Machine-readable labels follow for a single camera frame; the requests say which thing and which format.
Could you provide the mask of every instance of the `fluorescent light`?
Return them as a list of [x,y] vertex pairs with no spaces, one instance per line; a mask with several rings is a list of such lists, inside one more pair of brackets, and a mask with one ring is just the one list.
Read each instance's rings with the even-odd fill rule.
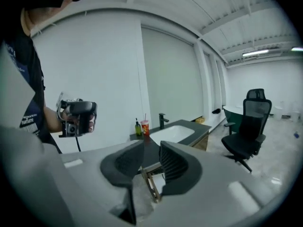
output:
[[269,50],[252,51],[252,52],[244,53],[242,56],[250,56],[250,55],[265,54],[265,53],[268,53],[268,52],[269,52]]
[[303,51],[302,47],[294,47],[292,48],[292,51]]

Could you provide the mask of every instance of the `ceiling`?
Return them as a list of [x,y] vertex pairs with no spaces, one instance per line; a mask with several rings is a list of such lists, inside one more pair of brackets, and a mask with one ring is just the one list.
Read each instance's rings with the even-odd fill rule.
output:
[[207,42],[227,66],[261,58],[243,59],[244,52],[273,49],[263,57],[277,58],[293,56],[289,50],[300,46],[296,30],[274,0],[81,0],[61,18],[80,7],[134,9],[170,19]]

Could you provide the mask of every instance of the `green bottle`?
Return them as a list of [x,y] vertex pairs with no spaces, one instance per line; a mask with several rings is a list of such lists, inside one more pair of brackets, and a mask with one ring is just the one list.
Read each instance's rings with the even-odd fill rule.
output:
[[136,125],[134,126],[135,130],[136,130],[136,135],[137,136],[141,136],[142,132],[141,132],[141,125],[139,124],[137,118],[136,118]]

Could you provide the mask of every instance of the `person's hand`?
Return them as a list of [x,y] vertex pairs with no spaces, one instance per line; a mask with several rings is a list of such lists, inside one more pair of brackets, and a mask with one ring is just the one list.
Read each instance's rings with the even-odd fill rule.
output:
[[[77,117],[75,116],[67,116],[65,111],[62,112],[62,115],[61,117],[66,120],[66,121],[72,121],[74,122],[76,125],[79,125],[79,120]],[[91,115],[89,120],[92,120],[94,118],[94,115]],[[90,121],[89,122],[89,132],[92,132],[93,131],[93,127],[94,127],[94,122],[93,121]]]

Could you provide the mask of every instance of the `white sink basin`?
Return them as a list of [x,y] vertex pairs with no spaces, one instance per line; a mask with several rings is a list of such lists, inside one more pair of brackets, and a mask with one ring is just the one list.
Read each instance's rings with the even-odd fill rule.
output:
[[150,135],[153,141],[160,145],[161,140],[170,141],[178,143],[181,140],[184,140],[188,136],[192,135],[195,131],[189,128],[186,128],[181,125],[171,126],[169,128],[160,130]]

